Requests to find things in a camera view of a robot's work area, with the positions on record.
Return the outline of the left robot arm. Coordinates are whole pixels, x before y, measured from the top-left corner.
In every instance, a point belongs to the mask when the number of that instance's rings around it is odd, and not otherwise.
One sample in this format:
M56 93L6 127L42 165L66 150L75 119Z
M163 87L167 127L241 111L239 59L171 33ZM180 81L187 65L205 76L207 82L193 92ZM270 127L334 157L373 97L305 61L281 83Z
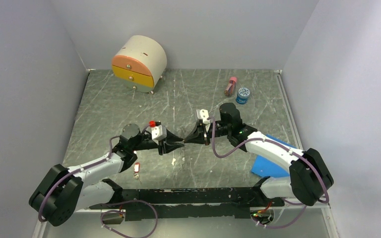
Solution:
M38 212L40 222L59 226L77 210L106 204L117 208L122 202L122 188L108 179L134 166L137 151L157 150L159 155L184 146L183 139L170 132L159 121L151 121L144 129L128 124L116 145L109 140L105 155L77 166L52 166L29 199L29 205Z

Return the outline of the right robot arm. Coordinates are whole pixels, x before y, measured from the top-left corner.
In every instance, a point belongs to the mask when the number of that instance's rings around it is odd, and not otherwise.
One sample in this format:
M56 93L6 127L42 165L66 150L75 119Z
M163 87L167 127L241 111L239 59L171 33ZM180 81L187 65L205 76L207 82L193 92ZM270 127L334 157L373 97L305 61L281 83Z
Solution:
M240 111L233 103L219 107L220 119L207 110L196 112L196 124L184 139L185 143L210 145L217 158L226 158L237 150L266 158L283 169L288 176L266 176L253 192L253 200L264 206L274 198L295 198L306 206L317 202L328 204L328 190L334 179L318 150L301 150L268 137L243 123Z

